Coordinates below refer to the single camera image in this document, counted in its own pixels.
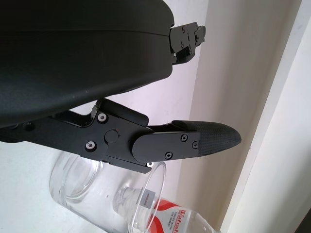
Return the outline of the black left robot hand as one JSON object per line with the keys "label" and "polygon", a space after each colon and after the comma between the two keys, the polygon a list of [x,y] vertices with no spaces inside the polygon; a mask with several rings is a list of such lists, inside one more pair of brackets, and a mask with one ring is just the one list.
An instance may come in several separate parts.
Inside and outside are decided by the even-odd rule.
{"label": "black left robot hand", "polygon": [[3,0],[0,139],[31,142],[128,170],[215,154],[241,142],[234,128],[146,115],[109,100],[170,76],[205,39],[175,26],[162,0]]}

